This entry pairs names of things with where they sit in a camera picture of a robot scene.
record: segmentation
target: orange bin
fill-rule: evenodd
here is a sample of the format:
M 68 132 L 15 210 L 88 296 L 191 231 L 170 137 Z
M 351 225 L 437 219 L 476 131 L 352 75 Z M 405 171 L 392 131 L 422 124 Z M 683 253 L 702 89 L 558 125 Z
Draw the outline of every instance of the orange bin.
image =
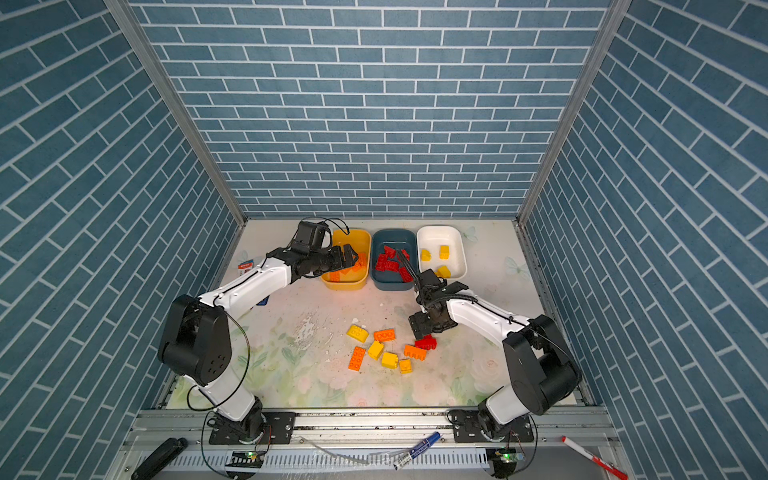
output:
M 360 290 L 368 280 L 368 270 L 371 261 L 371 234 L 365 230 L 350 229 L 349 235 L 344 230 L 336 230 L 331 236 L 333 245 L 352 245 L 352 249 L 360 255 L 358 263 L 339 272 L 325 273 L 323 283 L 331 290 Z

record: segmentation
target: red and white marker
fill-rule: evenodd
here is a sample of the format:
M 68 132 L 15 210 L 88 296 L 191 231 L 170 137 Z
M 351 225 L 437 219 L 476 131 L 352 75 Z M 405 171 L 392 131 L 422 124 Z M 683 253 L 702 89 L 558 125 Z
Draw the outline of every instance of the red and white marker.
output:
M 602 468 L 605 468 L 605 469 L 606 469 L 606 470 L 608 470 L 610 473 L 612 473 L 612 474 L 616 475 L 618 478 L 621 478 L 621 480 L 628 480 L 628 479 L 629 479 L 629 477 L 627 476 L 627 474 L 626 474 L 626 473 L 622 472 L 622 471 L 621 471 L 621 470 L 619 470 L 618 468 L 615 468 L 613 465 L 609 465 L 608 463 L 606 463 L 606 462 L 603 462 L 603 461 L 600 459 L 600 457 L 598 457 L 598 456 L 596 456 L 596 455 L 592 455 L 590 452 L 587 452 L 587 450 L 586 450 L 586 449 L 584 449 L 584 447 L 582 447 L 582 446 L 581 446 L 581 445 L 579 445 L 578 443 L 574 442 L 574 441 L 573 441 L 573 440 L 571 440 L 570 438 L 568 438 L 568 437 L 564 436 L 564 437 L 563 437 L 563 443 L 564 443 L 565 445 L 568 445 L 568 446 L 569 446 L 569 447 L 571 447 L 572 449 L 574 449 L 576 452 L 579 452 L 579 453 L 581 453 L 581 454 L 582 454 L 584 457 L 587 457 L 587 458 L 589 458 L 591 461 L 593 461 L 593 462 L 597 463 L 597 464 L 598 464 L 600 467 L 602 467 Z

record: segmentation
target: tile wall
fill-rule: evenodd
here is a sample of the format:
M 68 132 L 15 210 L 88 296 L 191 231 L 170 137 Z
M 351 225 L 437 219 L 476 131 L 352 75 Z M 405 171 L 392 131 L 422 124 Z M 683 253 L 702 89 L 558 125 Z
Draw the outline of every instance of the tile wall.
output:
M 529 224 L 638 478 L 768 478 L 767 25 L 634 0 Z
M 0 12 L 0 478 L 98 477 L 235 225 L 101 0 Z
M 251 217 L 512 217 L 608 0 L 135 0 Z

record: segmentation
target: table surface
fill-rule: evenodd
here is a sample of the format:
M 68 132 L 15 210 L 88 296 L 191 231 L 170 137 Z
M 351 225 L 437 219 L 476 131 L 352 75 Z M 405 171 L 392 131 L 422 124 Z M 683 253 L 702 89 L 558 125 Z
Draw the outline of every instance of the table surface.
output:
M 238 275 L 237 265 L 263 257 L 287 244 L 295 220 L 251 220 L 224 275 Z M 351 228 L 371 234 L 383 228 L 414 233 L 425 225 L 450 225 L 462 232 L 468 272 L 461 281 L 475 294 L 514 313 L 543 313 L 522 249 L 509 220 L 351 220 Z M 378 290 L 369 278 L 357 291 L 329 290 L 320 279 L 299 280 L 275 292 L 265 306 L 255 306 L 238 321 L 250 342 L 250 367 L 245 387 L 265 407 L 340 406 L 466 406 L 476 405 L 508 382 L 503 351 L 479 333 L 458 326 L 439 335 L 437 349 L 424 361 L 412 359 L 413 373 L 387 369 L 366 356 L 360 372 L 347 368 L 355 346 L 366 349 L 373 332 L 394 328 L 397 338 L 385 352 L 397 353 L 413 344 L 408 317 L 419 306 L 414 293 Z M 351 325 L 371 335 L 361 344 L 346 335 Z M 242 333 L 233 327 L 233 367 L 238 376 L 246 365 Z M 182 379 L 168 408 L 187 408 L 190 384 Z M 196 391 L 192 405 L 207 404 Z

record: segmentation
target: blue marker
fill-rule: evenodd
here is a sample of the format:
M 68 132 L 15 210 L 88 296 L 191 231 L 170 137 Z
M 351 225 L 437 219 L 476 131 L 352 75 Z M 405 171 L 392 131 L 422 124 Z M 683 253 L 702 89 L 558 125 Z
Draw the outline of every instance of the blue marker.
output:
M 433 446 L 437 441 L 440 440 L 440 432 L 435 432 L 431 434 L 426 439 L 423 439 L 421 442 L 419 442 L 418 445 L 413 447 L 408 453 L 402 454 L 400 458 L 395 460 L 394 466 L 395 470 L 400 470 L 402 467 L 408 465 L 414 458 L 418 457 L 422 453 L 426 452 L 429 447 Z

